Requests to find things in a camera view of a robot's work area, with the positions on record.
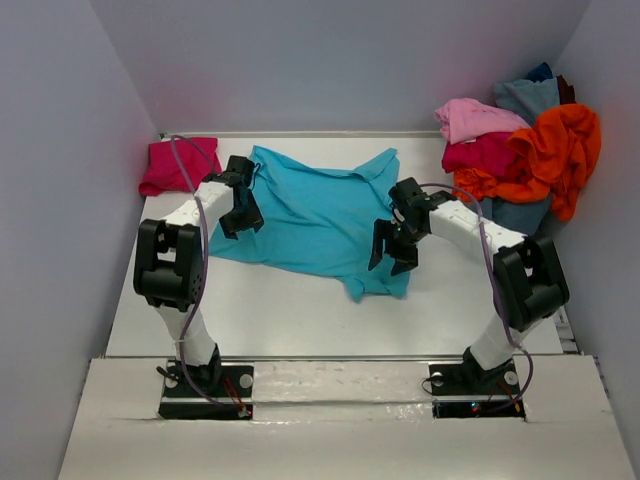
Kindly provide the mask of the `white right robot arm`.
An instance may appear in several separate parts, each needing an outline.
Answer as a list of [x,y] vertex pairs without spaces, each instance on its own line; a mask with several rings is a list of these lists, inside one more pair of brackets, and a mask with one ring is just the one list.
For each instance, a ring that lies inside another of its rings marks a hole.
[[487,219],[478,203],[466,207],[461,190],[426,193],[413,178],[389,191],[394,220],[374,223],[369,266],[393,261],[394,276],[417,268],[418,243],[434,235],[484,262],[495,314],[461,363],[440,375],[443,386],[482,392],[491,386],[521,349],[526,336],[553,316],[570,293],[553,241],[525,235]]

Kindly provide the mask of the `turquoise t-shirt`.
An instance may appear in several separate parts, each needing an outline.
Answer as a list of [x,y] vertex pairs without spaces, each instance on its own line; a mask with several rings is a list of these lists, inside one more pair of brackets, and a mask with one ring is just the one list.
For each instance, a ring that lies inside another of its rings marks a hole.
[[410,276],[392,275],[392,259],[368,267],[374,223],[392,216],[388,192],[400,167],[395,149],[351,170],[312,168],[261,146],[250,158],[258,167],[252,193],[264,224],[235,240],[215,229],[210,255],[337,279],[355,302],[406,295]]

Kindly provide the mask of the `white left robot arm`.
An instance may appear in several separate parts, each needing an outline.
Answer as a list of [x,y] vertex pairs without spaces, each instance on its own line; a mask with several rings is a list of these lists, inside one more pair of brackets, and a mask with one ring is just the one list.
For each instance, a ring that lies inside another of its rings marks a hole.
[[217,343],[200,309],[208,278],[209,240],[220,228],[227,240],[259,231],[264,219],[251,191],[258,166],[232,156],[226,170],[204,177],[193,197],[161,219],[138,228],[133,287],[162,318],[174,343],[176,368],[166,373],[206,398],[221,383]]

